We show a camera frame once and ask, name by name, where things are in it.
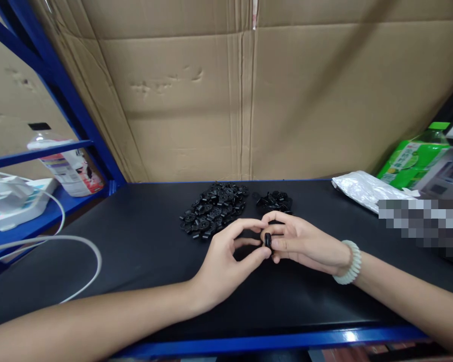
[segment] black table surface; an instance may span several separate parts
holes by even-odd
[[[328,180],[248,182],[250,192],[285,191],[292,210],[325,232],[427,282],[453,292],[453,264],[419,248],[399,230],[334,190]],[[127,185],[66,227],[62,234],[93,241],[103,257],[97,280],[80,297],[148,288],[193,277],[209,243],[180,230],[179,216],[209,183]],[[242,217],[259,217],[249,197]],[[242,258],[251,249],[237,251]],[[60,302],[92,277],[92,251],[74,241],[53,241],[0,275],[0,324]],[[225,302],[175,324],[148,341],[297,333],[406,324],[355,286],[338,285],[290,260],[266,260]]]

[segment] cardboard wall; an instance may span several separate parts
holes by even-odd
[[[453,90],[453,0],[34,0],[132,182],[375,171]]]
[[[76,139],[35,71],[0,42],[0,156],[27,151],[34,136],[27,123],[34,122],[47,122],[57,133]],[[27,178],[51,177],[38,160],[0,171]]]

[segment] blue metal shelf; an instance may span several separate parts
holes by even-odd
[[[86,148],[107,183],[104,191],[84,198],[73,198],[60,186],[55,192],[56,197],[66,213],[70,213],[97,197],[114,193],[118,187],[126,184],[126,180],[29,3],[23,0],[0,0],[0,17],[6,24],[4,26],[0,22],[0,42],[37,72],[79,140],[67,145],[0,157],[0,167]],[[12,230],[0,232],[0,245],[37,236],[59,221],[60,216],[58,206],[49,201],[40,217]],[[0,251],[0,256],[12,250]]]
[[[156,359],[260,350],[335,348],[380,342],[419,341],[427,338],[426,334],[414,326],[354,328],[274,336],[138,343],[117,353],[115,357]]]
[[[64,188],[59,185],[55,192],[53,193],[53,195],[60,201],[60,203],[64,207],[65,214],[68,215],[96,198],[107,196],[107,187],[104,187],[102,191],[96,194],[82,198],[75,198],[69,196],[69,194],[64,190]],[[54,202],[54,200],[49,200],[43,214],[40,215],[39,217],[30,220],[26,223],[20,224],[14,229],[3,232],[0,231],[0,245],[17,240],[35,237],[39,235],[41,232],[49,229],[56,223],[60,222],[61,217],[62,214],[57,204]],[[10,248],[0,250],[0,256],[8,254],[11,251],[13,250]]]
[[[62,146],[49,147],[41,150],[16,153],[10,156],[0,157],[0,167],[10,166],[16,163],[31,161],[36,158],[50,156],[56,153],[71,151],[74,149],[92,146],[92,141],[79,141]]]

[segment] hand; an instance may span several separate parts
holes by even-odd
[[[265,214],[262,221],[277,220],[284,224],[269,225],[262,231],[272,234],[272,257],[274,263],[280,259],[291,259],[309,268],[332,275],[342,276],[350,267],[351,250],[336,238],[296,216],[279,211]]]
[[[251,238],[236,239],[243,230],[259,233],[267,226],[268,223],[256,219],[237,219],[213,237],[203,265],[191,280],[195,291],[206,303],[206,310],[228,298],[251,272],[270,257],[272,252],[265,246],[255,249],[242,261],[236,261],[233,257],[235,249],[241,246],[262,243]]]

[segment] white plastic bag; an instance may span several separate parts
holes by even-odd
[[[400,191],[364,171],[334,177],[332,185],[376,214],[379,214],[379,200],[415,200],[413,196],[419,196],[417,191]]]

